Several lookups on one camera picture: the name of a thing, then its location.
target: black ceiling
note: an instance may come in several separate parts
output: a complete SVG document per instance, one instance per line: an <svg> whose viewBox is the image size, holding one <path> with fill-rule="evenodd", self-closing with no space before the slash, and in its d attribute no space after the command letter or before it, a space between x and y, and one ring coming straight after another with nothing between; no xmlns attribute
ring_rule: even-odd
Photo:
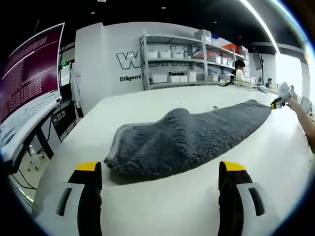
<svg viewBox="0 0 315 236"><path fill-rule="evenodd" d="M248 2L264 19L277 43L302 47L286 21L265 0ZM166 22L206 29L247 47L251 42L270 42L260 24L239 0L30 0L11 1L1 11L1 32L5 47L1 51L0 63L5 63L8 55L34 32L62 22L65 22L62 46L74 42L76 30L85 26L97 22L110 25L137 21Z"/></svg>

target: gray towel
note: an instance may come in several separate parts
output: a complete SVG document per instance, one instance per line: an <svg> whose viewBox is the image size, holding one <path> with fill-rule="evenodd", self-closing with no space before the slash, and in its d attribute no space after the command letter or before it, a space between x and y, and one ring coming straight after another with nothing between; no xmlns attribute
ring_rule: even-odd
<svg viewBox="0 0 315 236"><path fill-rule="evenodd" d="M195 168L227 152L268 118L255 100L211 112L178 108L160 121L121 126L106 165L134 177L166 177Z"/></svg>

